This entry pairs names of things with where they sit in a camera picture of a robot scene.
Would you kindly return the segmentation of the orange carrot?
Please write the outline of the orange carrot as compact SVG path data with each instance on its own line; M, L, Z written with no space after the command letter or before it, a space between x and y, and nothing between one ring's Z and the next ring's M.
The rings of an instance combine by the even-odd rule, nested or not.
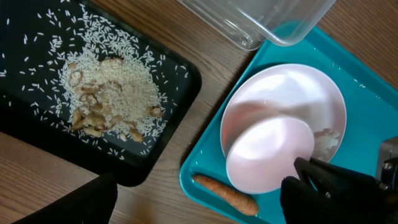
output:
M222 198L227 204L244 215L255 216L259 212L259 206L252 197L215 179L204 175L192 175L192 180Z

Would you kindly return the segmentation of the pink bowl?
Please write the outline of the pink bowl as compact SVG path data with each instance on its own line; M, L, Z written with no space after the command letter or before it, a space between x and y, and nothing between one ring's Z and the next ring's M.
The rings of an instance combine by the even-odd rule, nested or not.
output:
M310 159L315 147L309 125L290 116L224 120L220 137L228 179L247 194L271 192L296 177L294 160Z

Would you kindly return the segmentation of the clear plastic bin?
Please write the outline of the clear plastic bin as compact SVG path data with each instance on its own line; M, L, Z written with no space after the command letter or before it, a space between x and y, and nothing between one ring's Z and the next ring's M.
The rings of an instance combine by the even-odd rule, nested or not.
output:
M335 0L179 0L181 5L244 50L266 40L281 47L299 43Z

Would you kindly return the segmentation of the pink plate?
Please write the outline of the pink plate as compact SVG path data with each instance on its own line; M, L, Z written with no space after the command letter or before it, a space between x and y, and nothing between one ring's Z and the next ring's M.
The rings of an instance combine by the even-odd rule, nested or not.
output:
M335 82L316 68L287 63L255 73L231 95L221 126L224 120L237 122L252 110L261 109L299 118L313 133L326 128L339 132L332 158L341 146L347 124L345 100Z

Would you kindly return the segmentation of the teal serving tray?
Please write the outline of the teal serving tray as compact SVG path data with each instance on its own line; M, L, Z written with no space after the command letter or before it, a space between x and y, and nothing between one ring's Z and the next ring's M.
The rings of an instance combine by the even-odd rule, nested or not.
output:
M291 47L264 42L231 91L235 92L255 73L280 63L315 67L337 84L345 99L348 122L343 142L331 162L375 175L379 146L384 140L397 136L397 90L315 27ZM194 173L229 182L220 145L221 117L225 107L223 103L183 163L179 176L182 190L193 201L240 223L284 223L279 190L255 196L259 213L249 217L193 182L191 175Z

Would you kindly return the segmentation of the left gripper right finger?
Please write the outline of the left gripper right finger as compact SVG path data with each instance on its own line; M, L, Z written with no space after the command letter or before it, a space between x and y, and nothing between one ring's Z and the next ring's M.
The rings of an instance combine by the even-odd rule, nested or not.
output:
M280 204L287 224L397 223L397 190L373 176L318 159L296 158L298 177L283 179Z

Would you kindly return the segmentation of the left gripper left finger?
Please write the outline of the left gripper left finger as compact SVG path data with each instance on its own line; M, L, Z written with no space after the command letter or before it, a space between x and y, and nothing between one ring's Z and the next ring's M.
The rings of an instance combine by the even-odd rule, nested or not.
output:
M117 198L116 180L103 174L14 224L108 223Z

